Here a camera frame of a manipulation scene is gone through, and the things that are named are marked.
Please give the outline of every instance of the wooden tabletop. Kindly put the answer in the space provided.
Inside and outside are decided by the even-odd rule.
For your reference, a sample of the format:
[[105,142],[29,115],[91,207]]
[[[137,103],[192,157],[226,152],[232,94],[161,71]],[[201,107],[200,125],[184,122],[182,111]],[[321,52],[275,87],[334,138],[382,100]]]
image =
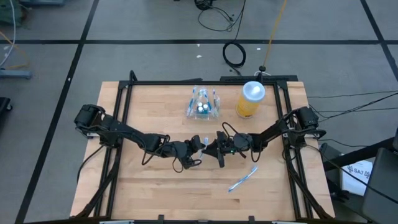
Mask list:
[[[308,106],[302,82],[289,82],[292,108]],[[113,113],[118,82],[104,82],[98,105],[107,114]],[[240,133],[260,133],[278,120],[273,88],[266,86],[266,97],[253,118],[242,119],[235,105],[242,86],[215,86],[221,98],[221,117],[218,121],[195,121],[185,117],[185,108],[192,96],[192,86],[134,86],[127,124],[143,133],[169,134],[171,141],[184,141],[198,134],[212,142],[221,123],[227,121]],[[122,97],[119,120],[123,113]],[[283,94],[282,105],[285,105]],[[317,147],[317,142],[307,143]],[[85,157],[99,147],[98,138],[88,141]],[[250,173],[254,163],[240,155],[226,155],[225,167],[207,155],[198,167],[176,173],[173,158],[154,157],[146,166],[141,165],[142,149],[124,140],[118,183],[113,207],[113,219],[153,220],[159,214],[166,220],[294,220],[294,210],[288,173],[282,158],[281,137],[271,141],[261,154],[258,170],[237,189],[228,193],[228,187]],[[77,186],[71,215],[76,215],[98,189],[105,150],[92,158],[83,168]],[[334,216],[325,172],[319,152],[302,149],[308,188],[319,204]],[[302,194],[298,190],[302,216],[305,216]],[[106,204],[102,206],[104,214]]]

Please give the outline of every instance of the gray floor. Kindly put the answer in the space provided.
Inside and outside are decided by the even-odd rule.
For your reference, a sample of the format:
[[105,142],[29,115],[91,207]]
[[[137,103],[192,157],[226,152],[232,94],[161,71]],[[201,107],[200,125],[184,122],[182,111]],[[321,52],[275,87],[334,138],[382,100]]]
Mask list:
[[[69,0],[64,7],[34,8],[18,39],[79,39],[92,0]],[[239,14],[243,1],[218,0],[227,12]],[[395,0],[368,1],[385,39],[398,39]],[[268,39],[282,1],[250,0],[239,39]],[[213,32],[197,23],[199,10],[191,0],[100,0],[88,39],[162,40],[232,39],[232,32]],[[223,27],[218,14],[205,12],[203,22]],[[11,37],[9,27],[0,27]],[[377,40],[360,1],[288,1],[276,39]],[[5,45],[0,45],[0,53]],[[9,113],[0,134],[0,223],[15,220],[43,145],[76,45],[21,45],[31,58],[31,80],[0,80],[0,96],[10,97]],[[67,218],[76,188],[76,172],[86,140],[73,127],[82,104],[96,103],[101,82],[128,78],[133,69],[139,80],[218,80],[234,75],[225,64],[222,44],[85,45],[26,221]],[[248,58],[242,74],[252,75],[264,60],[267,46],[244,45]],[[398,45],[389,45],[398,57]],[[230,48],[231,61],[240,52]],[[23,63],[17,53],[8,65]],[[380,45],[273,45],[267,71],[298,75],[307,95],[327,96],[398,90],[398,82]],[[347,110],[386,94],[355,98],[310,99],[318,110]],[[370,108],[398,106],[396,97]],[[393,135],[397,111],[351,113],[321,124],[327,138],[347,144],[372,144]],[[353,148],[333,142],[343,152]]]

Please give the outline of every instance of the blue pen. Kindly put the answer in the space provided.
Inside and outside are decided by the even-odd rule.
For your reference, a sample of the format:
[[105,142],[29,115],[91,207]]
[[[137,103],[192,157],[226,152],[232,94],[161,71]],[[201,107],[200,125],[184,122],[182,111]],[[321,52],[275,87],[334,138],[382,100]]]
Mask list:
[[249,175],[243,177],[243,178],[240,179],[236,184],[234,184],[234,185],[232,185],[232,186],[229,187],[228,193],[230,193],[231,191],[233,191],[237,186],[239,186],[239,184],[242,184],[245,180],[247,180],[251,175],[253,175],[253,173],[254,173],[255,171],[257,171],[257,169],[258,169],[258,166],[254,166],[254,167],[251,169],[251,173],[250,173]]
[[196,90],[197,90],[197,86],[194,86],[193,90],[192,90],[192,98],[191,98],[191,101],[189,102],[189,106],[188,106],[188,109],[187,109],[187,116],[189,116],[189,114],[192,111],[192,104],[193,104],[193,99],[195,98]]

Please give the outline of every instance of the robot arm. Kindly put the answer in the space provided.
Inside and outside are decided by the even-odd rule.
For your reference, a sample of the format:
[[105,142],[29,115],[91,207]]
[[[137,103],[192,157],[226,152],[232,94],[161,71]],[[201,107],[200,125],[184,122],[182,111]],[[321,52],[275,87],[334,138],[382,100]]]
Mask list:
[[[295,129],[289,127],[290,122],[295,122]],[[304,147],[306,134],[311,134],[316,139],[326,134],[326,131],[318,130],[317,128],[318,116],[311,108],[302,107],[292,110],[260,134],[235,133],[232,137],[227,136],[222,131],[218,131],[217,139],[202,152],[217,158],[220,167],[224,167],[224,156],[226,154],[238,152],[242,157],[246,158],[243,152],[251,150],[251,155],[254,152],[260,155],[264,148],[268,146],[268,143],[280,135],[286,137],[291,146]]]
[[205,147],[197,135],[184,142],[169,142],[170,136],[144,134],[126,124],[122,124],[113,116],[106,114],[104,108],[96,105],[84,105],[74,122],[76,129],[84,136],[88,137],[90,133],[98,134],[99,143],[106,147],[118,147],[118,139],[125,138],[136,143],[151,157],[174,157],[178,159],[184,169],[189,169],[201,163],[200,160],[193,160],[191,157],[199,149]]

